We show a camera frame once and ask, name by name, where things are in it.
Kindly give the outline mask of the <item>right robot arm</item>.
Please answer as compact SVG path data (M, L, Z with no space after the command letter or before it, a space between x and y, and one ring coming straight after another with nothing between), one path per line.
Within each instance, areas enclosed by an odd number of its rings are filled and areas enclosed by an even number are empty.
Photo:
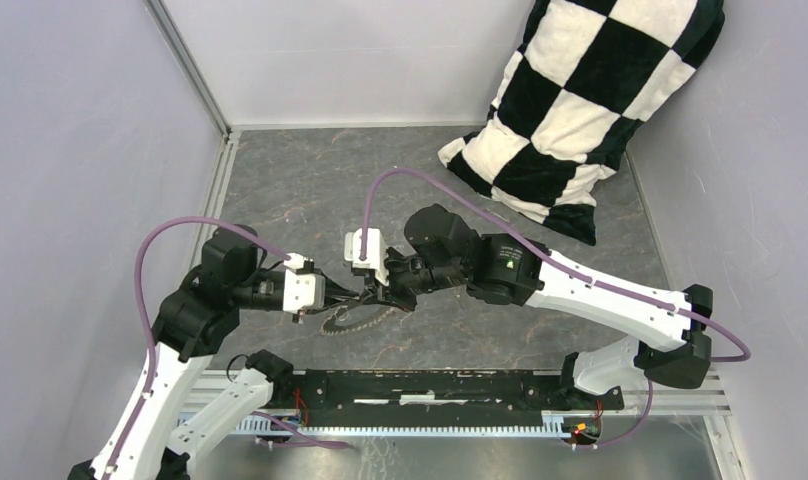
M349 232L344 258L366 278L372 303L412 311L418 296L462 286L490 305L569 313L619 330L624 338L566 356L557 382L560 400L582 408L597 395L641 379L679 389L699 388L710 368L712 341L694 313L712 310L712 292L645 287L572 262L508 233L479 234L439 204L406 222L413 254L389 247L376 228Z

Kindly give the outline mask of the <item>metal disc with key rings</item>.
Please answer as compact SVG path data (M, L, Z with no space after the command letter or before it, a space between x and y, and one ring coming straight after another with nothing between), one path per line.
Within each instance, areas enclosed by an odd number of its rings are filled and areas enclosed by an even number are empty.
M397 312L392 306L343 302L326 310L327 316L320 327L320 333L324 336L339 336L360 332L379 325Z

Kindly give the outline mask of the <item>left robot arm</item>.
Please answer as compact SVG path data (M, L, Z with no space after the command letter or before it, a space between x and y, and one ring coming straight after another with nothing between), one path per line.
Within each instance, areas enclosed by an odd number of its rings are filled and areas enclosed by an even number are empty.
M144 302L146 253L166 230L184 224L214 227L198 265L150 318ZM252 355L248 367L214 400L178 425L182 407L243 310L301 316L325 311L353 292L337 285L311 259L287 254L248 226L186 216L150 232L134 264L134 293L146 340L146 360L125 410L100 453L73 466L71 479L191 479L197 467L255 410L282 407L294 394L286 364Z

